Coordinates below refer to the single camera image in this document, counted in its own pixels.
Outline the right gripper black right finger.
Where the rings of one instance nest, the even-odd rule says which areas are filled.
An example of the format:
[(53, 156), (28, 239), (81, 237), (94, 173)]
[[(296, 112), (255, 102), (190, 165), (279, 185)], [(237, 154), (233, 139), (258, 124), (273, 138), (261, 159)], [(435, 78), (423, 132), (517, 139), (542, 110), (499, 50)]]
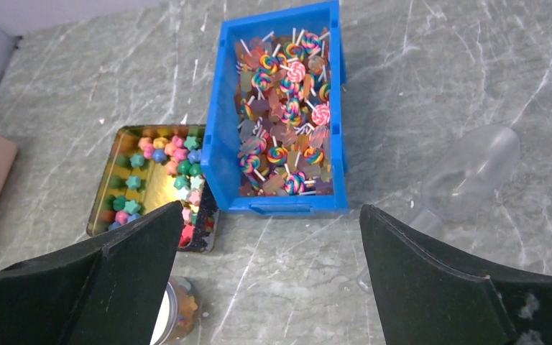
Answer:
[(552, 276), (474, 256), (371, 205), (359, 225), (387, 344), (552, 344)]

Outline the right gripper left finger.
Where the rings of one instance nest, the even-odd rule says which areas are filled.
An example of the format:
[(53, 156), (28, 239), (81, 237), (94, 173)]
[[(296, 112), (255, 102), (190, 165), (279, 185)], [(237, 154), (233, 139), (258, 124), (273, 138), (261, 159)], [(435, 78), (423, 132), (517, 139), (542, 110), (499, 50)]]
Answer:
[(170, 202), (0, 270), (0, 344), (149, 344), (182, 228)]

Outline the round white jar lid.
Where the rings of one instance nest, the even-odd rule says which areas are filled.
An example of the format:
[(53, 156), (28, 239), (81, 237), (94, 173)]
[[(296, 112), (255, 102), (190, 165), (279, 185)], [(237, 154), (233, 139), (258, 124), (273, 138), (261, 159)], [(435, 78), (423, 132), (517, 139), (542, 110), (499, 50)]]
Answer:
[(149, 344), (160, 345), (166, 342), (175, 328), (177, 317), (178, 301), (175, 288), (171, 282), (168, 282)]

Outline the small clear glass jar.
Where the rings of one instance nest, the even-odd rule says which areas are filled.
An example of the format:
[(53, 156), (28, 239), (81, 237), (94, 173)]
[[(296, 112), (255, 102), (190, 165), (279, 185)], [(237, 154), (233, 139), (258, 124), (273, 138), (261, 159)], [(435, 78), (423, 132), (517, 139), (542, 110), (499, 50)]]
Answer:
[(199, 313), (199, 299), (194, 284), (186, 277), (169, 279), (174, 292), (175, 316), (166, 341), (179, 341), (188, 336), (196, 326)]

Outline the tin of star candies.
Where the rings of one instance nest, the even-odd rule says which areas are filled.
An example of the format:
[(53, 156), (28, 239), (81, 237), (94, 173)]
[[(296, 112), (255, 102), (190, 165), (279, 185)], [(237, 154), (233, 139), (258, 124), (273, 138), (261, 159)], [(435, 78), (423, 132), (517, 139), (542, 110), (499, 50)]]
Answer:
[(203, 174), (203, 125), (137, 125), (115, 136), (86, 233), (130, 223), (166, 203), (183, 209), (182, 252), (213, 249), (218, 208)]

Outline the clear plastic scoop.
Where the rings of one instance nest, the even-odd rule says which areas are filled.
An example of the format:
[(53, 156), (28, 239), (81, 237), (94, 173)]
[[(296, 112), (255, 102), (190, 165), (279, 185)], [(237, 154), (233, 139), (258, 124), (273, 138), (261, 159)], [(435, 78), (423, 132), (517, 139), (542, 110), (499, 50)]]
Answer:
[(520, 159), (520, 139), (501, 124), (465, 134), (425, 175), (420, 202), (403, 223), (433, 238), (444, 225), (475, 214), (510, 177)]

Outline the blue bin of lollipops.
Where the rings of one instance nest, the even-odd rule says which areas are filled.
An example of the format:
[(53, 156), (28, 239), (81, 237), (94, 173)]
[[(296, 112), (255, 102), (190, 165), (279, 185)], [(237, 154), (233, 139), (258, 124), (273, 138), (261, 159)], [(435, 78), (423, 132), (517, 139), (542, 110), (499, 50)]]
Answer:
[(201, 167), (222, 211), (348, 210), (339, 3), (221, 25)]

